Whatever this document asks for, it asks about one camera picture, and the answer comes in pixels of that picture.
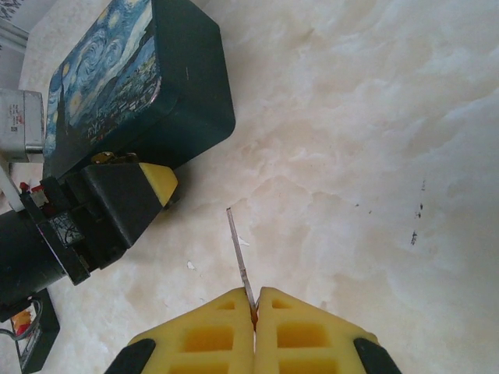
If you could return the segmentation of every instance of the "white marble surface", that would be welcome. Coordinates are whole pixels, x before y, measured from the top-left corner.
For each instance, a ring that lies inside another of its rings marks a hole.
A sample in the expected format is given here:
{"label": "white marble surface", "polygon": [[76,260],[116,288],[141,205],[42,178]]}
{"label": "white marble surface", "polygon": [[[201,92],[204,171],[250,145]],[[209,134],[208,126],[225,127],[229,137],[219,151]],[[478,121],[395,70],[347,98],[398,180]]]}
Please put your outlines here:
{"label": "white marble surface", "polygon": [[[21,87],[46,98],[107,4],[59,0]],[[374,332],[404,373],[499,372],[497,1],[198,4],[237,128],[179,171],[182,201],[123,259],[50,288],[62,330],[43,373],[103,373],[135,334],[238,287],[227,206],[256,291]]]}

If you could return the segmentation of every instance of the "black speck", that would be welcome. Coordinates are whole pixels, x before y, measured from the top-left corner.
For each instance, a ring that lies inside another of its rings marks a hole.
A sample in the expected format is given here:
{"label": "black speck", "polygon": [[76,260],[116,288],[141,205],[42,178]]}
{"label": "black speck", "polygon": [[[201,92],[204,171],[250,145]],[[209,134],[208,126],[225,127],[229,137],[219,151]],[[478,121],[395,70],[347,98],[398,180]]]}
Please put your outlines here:
{"label": "black speck", "polygon": [[418,235],[415,231],[412,232],[412,238],[411,238],[411,245],[416,244],[416,239],[418,238]]}

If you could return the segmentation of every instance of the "yellow foam pad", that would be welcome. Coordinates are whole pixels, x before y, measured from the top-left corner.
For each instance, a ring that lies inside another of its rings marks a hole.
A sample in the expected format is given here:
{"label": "yellow foam pad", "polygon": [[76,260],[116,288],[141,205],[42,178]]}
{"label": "yellow foam pad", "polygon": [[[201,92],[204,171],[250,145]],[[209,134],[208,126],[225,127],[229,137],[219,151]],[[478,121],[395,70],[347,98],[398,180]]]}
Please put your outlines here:
{"label": "yellow foam pad", "polygon": [[365,374],[354,339],[377,338],[285,294],[262,288],[254,374]]}
{"label": "yellow foam pad", "polygon": [[156,348],[142,374],[252,374],[253,324],[243,288],[133,338]]}
{"label": "yellow foam pad", "polygon": [[162,206],[165,206],[179,184],[173,170],[166,166],[143,162],[139,163],[139,166],[156,193],[157,199]]}

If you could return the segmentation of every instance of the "dark green box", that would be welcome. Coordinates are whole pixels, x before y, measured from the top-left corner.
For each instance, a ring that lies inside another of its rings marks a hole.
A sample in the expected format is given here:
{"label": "dark green box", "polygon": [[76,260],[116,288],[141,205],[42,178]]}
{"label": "dark green box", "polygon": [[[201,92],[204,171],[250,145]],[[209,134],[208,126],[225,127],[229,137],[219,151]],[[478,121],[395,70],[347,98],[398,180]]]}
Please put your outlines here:
{"label": "dark green box", "polygon": [[114,0],[52,77],[44,175],[102,151],[177,168],[234,126],[218,25],[188,0]]}

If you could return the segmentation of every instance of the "starry night box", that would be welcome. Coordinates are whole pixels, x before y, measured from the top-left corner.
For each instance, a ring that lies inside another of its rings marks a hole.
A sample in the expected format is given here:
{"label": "starry night box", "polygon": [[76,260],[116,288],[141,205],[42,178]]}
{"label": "starry night box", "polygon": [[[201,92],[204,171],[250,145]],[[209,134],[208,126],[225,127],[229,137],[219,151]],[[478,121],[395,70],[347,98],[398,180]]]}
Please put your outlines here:
{"label": "starry night box", "polygon": [[55,71],[44,176],[96,153],[177,168],[235,126],[218,25],[188,0],[113,0]]}

